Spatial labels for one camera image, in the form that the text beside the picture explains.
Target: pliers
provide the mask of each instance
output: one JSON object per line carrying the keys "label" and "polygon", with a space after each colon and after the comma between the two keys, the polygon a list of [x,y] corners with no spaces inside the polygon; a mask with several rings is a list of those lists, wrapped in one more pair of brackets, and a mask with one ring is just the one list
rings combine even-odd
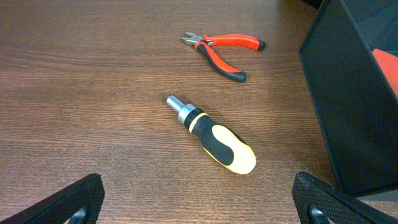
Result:
{"label": "pliers", "polygon": [[209,46],[243,46],[254,50],[263,50],[267,44],[255,37],[243,34],[225,34],[209,37],[207,35],[196,35],[191,32],[185,33],[189,37],[181,37],[188,45],[194,45],[202,53],[210,65],[220,74],[237,82],[246,81],[246,73],[234,68],[224,62]]}

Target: screwdriver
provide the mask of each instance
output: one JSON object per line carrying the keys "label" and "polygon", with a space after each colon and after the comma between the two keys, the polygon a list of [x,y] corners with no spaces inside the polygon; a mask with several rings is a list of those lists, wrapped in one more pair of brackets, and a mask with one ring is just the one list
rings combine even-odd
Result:
{"label": "screwdriver", "polygon": [[192,103],[185,105],[175,95],[165,95],[166,103],[178,113],[178,120],[199,137],[205,151],[227,169],[248,174],[256,166],[252,149],[232,130],[217,123]]}

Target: wooden surface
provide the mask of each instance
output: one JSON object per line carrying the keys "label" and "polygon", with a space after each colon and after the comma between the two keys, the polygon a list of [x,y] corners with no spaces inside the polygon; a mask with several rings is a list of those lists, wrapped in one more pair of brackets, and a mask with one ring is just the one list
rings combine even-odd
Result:
{"label": "wooden surface", "polygon": [[[334,184],[297,55],[315,15],[297,0],[2,1],[0,220],[95,172],[99,223],[298,223],[295,174]],[[236,83],[183,44],[188,31],[269,48],[216,48],[248,72]],[[237,132],[256,168],[217,164],[165,93]]]}

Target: black container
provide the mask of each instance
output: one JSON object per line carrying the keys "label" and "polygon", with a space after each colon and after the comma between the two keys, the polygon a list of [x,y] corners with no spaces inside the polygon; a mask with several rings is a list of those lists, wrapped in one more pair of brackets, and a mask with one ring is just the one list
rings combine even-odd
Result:
{"label": "black container", "polygon": [[338,185],[357,197],[398,189],[398,99],[375,48],[398,51],[397,0],[324,0],[299,52]]}

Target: red and black pliers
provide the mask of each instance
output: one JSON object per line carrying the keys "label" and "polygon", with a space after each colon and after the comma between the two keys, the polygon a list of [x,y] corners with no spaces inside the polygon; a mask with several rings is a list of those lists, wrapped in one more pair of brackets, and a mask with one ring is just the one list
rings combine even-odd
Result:
{"label": "red and black pliers", "polygon": [[246,81],[246,73],[234,68],[224,62],[209,46],[243,46],[254,50],[263,50],[267,45],[264,41],[243,34],[225,34],[209,37],[207,35],[196,35],[191,32],[185,33],[189,37],[181,37],[188,45],[194,45],[202,53],[210,65],[220,74],[237,82]]}

